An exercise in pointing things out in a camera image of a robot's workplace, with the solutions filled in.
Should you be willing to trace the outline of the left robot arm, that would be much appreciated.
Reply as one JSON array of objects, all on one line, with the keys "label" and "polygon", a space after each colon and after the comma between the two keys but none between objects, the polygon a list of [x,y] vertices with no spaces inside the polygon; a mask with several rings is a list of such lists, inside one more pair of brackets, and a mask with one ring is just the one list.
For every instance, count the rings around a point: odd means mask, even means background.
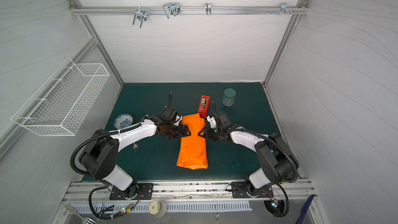
[{"label": "left robot arm", "polygon": [[143,139],[164,134],[170,139],[191,135],[182,123],[182,115],[170,106],[160,113],[143,117],[142,121],[116,131],[97,130],[80,144],[70,157],[70,167],[80,175],[91,176],[121,191],[134,187],[134,179],[117,165],[121,150]]}]

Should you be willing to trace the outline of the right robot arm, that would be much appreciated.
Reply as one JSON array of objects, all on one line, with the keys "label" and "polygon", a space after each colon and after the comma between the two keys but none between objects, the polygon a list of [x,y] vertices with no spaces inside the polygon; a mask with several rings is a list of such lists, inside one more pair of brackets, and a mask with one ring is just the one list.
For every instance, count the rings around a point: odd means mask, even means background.
[{"label": "right robot arm", "polygon": [[199,132],[200,137],[242,145],[257,154],[260,168],[245,179],[248,195],[255,197],[265,186],[298,180],[299,163],[280,134],[260,134],[241,125],[233,125],[224,112],[207,116],[206,122]]}]

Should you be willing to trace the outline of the red tape dispenser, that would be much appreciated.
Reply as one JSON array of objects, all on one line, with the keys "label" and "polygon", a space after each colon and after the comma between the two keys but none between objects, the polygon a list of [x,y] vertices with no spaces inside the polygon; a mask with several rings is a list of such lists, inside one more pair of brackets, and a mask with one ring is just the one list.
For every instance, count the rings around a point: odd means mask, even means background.
[{"label": "red tape dispenser", "polygon": [[210,97],[206,95],[201,96],[201,101],[198,109],[200,118],[206,119],[209,108]]}]

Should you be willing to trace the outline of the glass jar green lid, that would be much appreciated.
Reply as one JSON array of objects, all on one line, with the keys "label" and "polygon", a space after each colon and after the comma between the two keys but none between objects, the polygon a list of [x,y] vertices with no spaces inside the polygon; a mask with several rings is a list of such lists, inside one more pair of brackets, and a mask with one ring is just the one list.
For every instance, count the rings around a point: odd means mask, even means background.
[{"label": "glass jar green lid", "polygon": [[236,98],[236,91],[232,88],[227,88],[223,92],[222,103],[226,107],[230,107],[234,104]]}]

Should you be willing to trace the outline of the green table mat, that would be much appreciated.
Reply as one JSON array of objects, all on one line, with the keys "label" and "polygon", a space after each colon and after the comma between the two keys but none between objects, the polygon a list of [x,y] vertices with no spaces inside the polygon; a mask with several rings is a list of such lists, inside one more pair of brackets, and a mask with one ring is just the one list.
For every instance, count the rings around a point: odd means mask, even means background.
[{"label": "green table mat", "polygon": [[[227,88],[236,91],[235,102],[230,107],[222,103]],[[195,114],[202,95],[209,96],[217,111],[225,112],[233,124],[261,134],[279,132],[261,83],[125,84],[106,130],[114,128],[114,120],[120,114],[130,114],[139,122],[144,116],[161,111],[167,103],[184,116]],[[254,151],[226,141],[207,141],[208,168],[200,170],[176,165],[180,150],[178,140],[170,141],[156,135],[137,144],[138,151],[129,146],[119,153],[117,161],[118,166],[136,180],[243,179],[260,167]]]}]

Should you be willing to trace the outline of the blue white ceramic spoon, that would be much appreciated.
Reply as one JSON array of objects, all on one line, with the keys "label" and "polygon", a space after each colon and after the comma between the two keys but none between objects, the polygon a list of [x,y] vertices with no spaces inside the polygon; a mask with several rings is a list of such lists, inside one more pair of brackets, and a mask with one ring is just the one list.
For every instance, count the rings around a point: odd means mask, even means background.
[{"label": "blue white ceramic spoon", "polygon": [[[115,130],[124,129],[133,124],[133,117],[130,114],[121,114],[114,120],[114,128]],[[125,147],[124,143],[127,139],[127,132],[120,134],[117,139],[120,141],[119,150]]]}]

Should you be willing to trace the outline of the round white puck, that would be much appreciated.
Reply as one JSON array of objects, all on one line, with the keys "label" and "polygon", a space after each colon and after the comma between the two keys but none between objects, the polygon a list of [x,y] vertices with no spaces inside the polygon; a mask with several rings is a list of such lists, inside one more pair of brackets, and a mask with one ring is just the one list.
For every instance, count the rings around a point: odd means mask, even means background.
[{"label": "round white puck", "polygon": [[161,218],[167,213],[167,203],[163,200],[154,200],[149,205],[149,212],[152,216],[156,218]]}]

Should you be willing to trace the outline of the metal U-bolt clamp left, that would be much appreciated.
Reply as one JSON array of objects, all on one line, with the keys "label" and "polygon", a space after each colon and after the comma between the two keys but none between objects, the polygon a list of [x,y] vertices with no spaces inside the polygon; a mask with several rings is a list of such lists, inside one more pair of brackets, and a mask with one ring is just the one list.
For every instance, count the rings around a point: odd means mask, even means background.
[{"label": "metal U-bolt clamp left", "polygon": [[143,23],[147,20],[147,13],[141,9],[137,10],[135,12],[134,18],[133,18],[133,25],[135,23],[140,23],[140,28],[142,28]]}]

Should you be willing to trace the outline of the metal u-bolt clamp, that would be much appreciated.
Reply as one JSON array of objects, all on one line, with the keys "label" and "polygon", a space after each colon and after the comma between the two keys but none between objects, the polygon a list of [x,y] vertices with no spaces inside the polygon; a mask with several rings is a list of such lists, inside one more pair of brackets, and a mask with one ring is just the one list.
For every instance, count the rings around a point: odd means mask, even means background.
[{"label": "metal u-bolt clamp", "polygon": [[134,18],[133,18],[133,25],[135,23],[140,23],[140,28],[142,28],[143,23],[147,20],[147,13],[141,9],[137,10],[135,12]]},{"label": "metal u-bolt clamp", "polygon": [[165,12],[166,17],[169,19],[171,16],[176,17],[180,14],[181,9],[178,3],[170,2],[163,5],[163,10]]}]

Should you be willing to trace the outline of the metal U-bolt clamp middle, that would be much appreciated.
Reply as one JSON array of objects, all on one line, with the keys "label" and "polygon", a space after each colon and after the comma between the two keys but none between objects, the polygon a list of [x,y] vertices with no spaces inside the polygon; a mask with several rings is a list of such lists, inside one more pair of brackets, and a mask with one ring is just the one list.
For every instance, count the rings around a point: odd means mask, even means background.
[{"label": "metal U-bolt clamp middle", "polygon": [[163,10],[165,12],[166,17],[169,19],[171,16],[176,17],[180,14],[181,9],[178,3],[170,2],[163,5]]}]

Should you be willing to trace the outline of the small metal hook clamp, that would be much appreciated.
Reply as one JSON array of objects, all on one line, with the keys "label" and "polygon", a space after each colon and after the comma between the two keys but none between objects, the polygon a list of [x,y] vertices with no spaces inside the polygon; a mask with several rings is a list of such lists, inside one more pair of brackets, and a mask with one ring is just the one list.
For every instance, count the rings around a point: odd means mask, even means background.
[{"label": "small metal hook clamp", "polygon": [[207,16],[211,15],[211,4],[210,3],[205,3],[205,11],[206,11]]}]

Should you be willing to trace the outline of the metal spatula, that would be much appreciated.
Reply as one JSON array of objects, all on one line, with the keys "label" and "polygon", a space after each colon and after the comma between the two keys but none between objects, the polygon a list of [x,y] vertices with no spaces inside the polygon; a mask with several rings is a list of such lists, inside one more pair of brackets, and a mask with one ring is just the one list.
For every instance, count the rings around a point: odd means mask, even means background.
[{"label": "metal spatula", "polygon": [[69,211],[70,213],[72,213],[73,215],[76,215],[78,218],[81,219],[82,224],[96,224],[96,222],[89,218],[89,217],[83,217],[81,216],[72,206],[70,206],[69,204],[64,205],[65,209],[67,211]]}]

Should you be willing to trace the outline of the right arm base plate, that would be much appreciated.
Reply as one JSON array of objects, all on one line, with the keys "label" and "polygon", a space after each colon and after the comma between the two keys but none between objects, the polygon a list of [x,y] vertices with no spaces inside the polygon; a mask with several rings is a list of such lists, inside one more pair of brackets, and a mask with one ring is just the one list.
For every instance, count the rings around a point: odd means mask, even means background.
[{"label": "right arm base plate", "polygon": [[232,194],[234,199],[242,198],[267,198],[274,197],[272,187],[265,185],[262,188],[255,188],[248,181],[233,181],[226,186],[226,191]]}]

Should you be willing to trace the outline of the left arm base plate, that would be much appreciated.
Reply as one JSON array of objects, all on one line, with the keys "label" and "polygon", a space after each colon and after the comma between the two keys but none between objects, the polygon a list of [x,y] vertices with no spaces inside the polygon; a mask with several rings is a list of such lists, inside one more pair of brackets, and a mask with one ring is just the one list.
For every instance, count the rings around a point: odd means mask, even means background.
[{"label": "left arm base plate", "polygon": [[112,187],[110,200],[150,200],[152,197],[152,183],[133,182],[126,190],[120,190],[116,186]]}]

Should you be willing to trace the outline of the blue handled tool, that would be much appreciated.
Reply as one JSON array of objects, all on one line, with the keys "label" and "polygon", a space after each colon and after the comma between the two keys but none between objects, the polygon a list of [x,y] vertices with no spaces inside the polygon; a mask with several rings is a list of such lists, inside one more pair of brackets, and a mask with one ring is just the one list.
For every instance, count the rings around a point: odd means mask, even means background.
[{"label": "blue handled tool", "polygon": [[303,207],[301,209],[300,216],[298,217],[298,219],[297,219],[295,224],[302,224],[303,223],[304,218],[305,218],[305,216],[306,216],[306,214],[307,214],[307,212],[308,212],[308,210],[309,210],[309,208],[311,206],[311,203],[312,203],[314,197],[315,197],[315,195],[311,195],[311,196],[308,197],[308,199],[306,200],[306,202],[304,203],[304,205],[303,205]]}]

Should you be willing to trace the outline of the metal bracket clamp right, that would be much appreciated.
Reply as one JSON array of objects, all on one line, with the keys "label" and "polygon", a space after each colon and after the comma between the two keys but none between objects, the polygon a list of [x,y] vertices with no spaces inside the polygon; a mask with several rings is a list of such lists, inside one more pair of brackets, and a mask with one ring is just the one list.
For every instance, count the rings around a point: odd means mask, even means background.
[{"label": "metal bracket clamp right", "polygon": [[288,9],[286,3],[282,3],[278,10],[270,10],[271,14],[278,14],[278,15],[295,15],[297,11],[294,9]]}]

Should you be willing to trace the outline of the aluminium crossbar rail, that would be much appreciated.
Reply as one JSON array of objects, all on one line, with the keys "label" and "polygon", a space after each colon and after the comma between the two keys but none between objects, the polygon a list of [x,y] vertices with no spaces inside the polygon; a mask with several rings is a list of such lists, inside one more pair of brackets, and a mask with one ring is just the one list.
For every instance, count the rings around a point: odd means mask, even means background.
[{"label": "aluminium crossbar rail", "polygon": [[[271,15],[270,10],[278,10],[280,6],[214,6],[211,5],[211,15]],[[137,10],[143,10],[149,16],[164,16],[162,6],[151,7],[77,7],[70,9],[71,14],[76,16],[101,16],[101,15],[134,15]],[[205,5],[203,6],[180,6],[180,16],[206,16]],[[297,15],[305,15],[309,12],[308,7],[288,6],[288,9],[297,11]]]}]

